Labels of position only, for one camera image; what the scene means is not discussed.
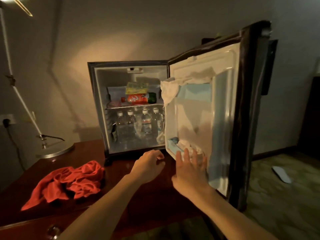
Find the wall socket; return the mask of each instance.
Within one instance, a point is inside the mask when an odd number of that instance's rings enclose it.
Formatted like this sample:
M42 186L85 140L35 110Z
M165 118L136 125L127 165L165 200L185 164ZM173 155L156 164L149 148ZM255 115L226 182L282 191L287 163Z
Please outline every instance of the wall socket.
M15 121L15 119L14 119L14 115L11 114L11 113L10 113L10 114L0 114L0 125L2 125L2 126L3 126L2 121L3 121L4 119L9 119L9 120L10 120L10 125L16 123L16 121Z

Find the lamp base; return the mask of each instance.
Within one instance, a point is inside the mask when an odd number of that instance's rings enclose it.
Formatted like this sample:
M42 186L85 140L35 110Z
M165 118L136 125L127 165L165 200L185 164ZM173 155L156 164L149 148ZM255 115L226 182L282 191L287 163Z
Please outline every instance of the lamp base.
M45 149L41 149L36 154L36 158L52 158L65 154L74 149L75 144L69 141L58 141L52 144L47 144Z

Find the wall baseboard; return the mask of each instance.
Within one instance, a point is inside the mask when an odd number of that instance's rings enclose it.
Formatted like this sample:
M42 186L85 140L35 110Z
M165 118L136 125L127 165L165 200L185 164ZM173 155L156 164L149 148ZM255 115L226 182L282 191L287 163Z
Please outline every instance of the wall baseboard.
M276 156L282 153L290 153L293 151L297 150L297 146L289 146L289 147L285 147L285 148L281 148L281 149L277 149L274 151L269 151L269 152L263 152L263 153L259 153L259 154L255 154L252 157L252 161L256 161L256 160L260 160L263 158L267 158L267 157L272 157L272 156Z

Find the wooden desk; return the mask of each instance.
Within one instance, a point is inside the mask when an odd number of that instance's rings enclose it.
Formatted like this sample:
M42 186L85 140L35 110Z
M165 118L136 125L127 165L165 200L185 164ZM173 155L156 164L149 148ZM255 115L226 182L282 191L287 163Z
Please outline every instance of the wooden desk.
M175 174L175 161L166 151L163 153L165 168L155 180L142 185L134 194L114 231L113 239L202 214L173 188L171 177ZM52 162L53 158L40 159L0 194L0 239L50 239L47 233L50 226L65 230L131 171L135 160L130 158L130 153L124 157L128 160L115 161L112 166L105 167L105 185L99 193L78 200L42 202L20 211L34 187L51 171L66 166L77 168L91 160L103 165L104 146L102 140L79 142L73 151L55 157L55 162Z

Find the red cloth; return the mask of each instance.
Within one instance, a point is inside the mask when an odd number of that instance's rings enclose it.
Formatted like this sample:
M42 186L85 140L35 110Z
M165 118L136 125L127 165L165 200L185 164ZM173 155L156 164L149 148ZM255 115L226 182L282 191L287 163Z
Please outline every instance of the red cloth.
M66 167L54 170L38 183L21 210L27 210L44 200L50 203L56 199L69 199L62 189L64 183L67 190L75 192L75 199L96 194L100 191L103 171L104 168L96 161L90 161L77 169Z

